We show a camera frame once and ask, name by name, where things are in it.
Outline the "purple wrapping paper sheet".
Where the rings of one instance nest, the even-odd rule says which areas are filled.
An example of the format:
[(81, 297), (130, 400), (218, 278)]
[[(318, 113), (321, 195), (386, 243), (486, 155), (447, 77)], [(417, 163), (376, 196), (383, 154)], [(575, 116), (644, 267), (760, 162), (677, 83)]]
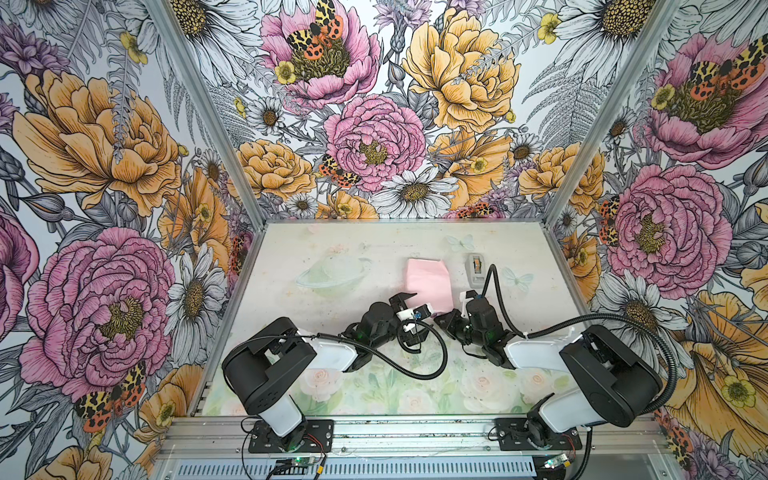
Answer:
[(409, 307), (429, 304), (437, 315), (454, 308), (451, 279), (446, 265), (438, 260), (409, 259), (406, 263), (405, 291), (413, 293)]

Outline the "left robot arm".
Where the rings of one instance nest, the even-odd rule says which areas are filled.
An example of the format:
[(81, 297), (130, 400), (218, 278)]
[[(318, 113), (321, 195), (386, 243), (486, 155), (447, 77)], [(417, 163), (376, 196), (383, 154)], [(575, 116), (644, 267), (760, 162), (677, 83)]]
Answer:
[[(407, 305), (413, 296), (400, 292), (386, 302), (372, 303), (359, 321), (338, 334), (306, 333), (290, 318), (280, 317), (225, 356), (221, 364), (225, 384), (249, 417), (286, 440), (307, 431), (306, 417), (289, 393), (307, 370), (356, 372), (377, 358), (408, 378), (434, 380), (447, 368), (448, 348), (428, 323), (431, 307)], [(419, 355), (429, 337), (440, 348), (440, 364), (430, 373), (409, 370), (379, 350), (395, 341), (405, 353)]]

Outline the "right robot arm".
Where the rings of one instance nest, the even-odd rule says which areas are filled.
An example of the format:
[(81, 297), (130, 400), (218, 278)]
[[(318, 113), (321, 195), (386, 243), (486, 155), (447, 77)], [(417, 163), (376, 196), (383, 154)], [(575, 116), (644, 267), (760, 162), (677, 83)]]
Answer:
[(435, 317), (436, 324), (463, 346), (478, 346), (481, 357), (509, 370), (538, 368), (568, 373), (576, 387), (551, 393), (526, 415), (531, 441), (579, 426), (626, 428), (669, 397), (656, 370), (595, 314), (563, 321), (521, 336), (502, 327), (490, 302), (473, 290), (462, 307)]

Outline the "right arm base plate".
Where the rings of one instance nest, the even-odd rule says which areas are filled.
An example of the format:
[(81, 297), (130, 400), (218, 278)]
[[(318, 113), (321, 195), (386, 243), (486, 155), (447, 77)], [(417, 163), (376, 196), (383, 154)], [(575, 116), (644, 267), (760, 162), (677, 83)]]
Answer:
[(497, 443), (501, 451), (575, 452), (582, 448), (577, 429), (557, 433), (527, 417), (495, 418), (486, 439)]

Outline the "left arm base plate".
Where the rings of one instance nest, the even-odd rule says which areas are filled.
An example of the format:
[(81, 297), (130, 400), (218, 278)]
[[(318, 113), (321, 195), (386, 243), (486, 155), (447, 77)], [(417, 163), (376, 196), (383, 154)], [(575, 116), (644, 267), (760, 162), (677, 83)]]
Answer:
[(333, 420), (309, 418), (280, 437), (265, 421), (257, 420), (248, 431), (247, 451), (251, 454), (329, 453), (334, 427)]

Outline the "aluminium front rail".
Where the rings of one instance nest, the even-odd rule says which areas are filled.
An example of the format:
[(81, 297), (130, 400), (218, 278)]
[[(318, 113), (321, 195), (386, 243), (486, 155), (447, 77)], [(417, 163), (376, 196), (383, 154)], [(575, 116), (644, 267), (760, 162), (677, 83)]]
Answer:
[(328, 447), (254, 453), (250, 419), (172, 426), (152, 479), (680, 479), (649, 418), (584, 427), (551, 450), (524, 451), (492, 415), (340, 416)]

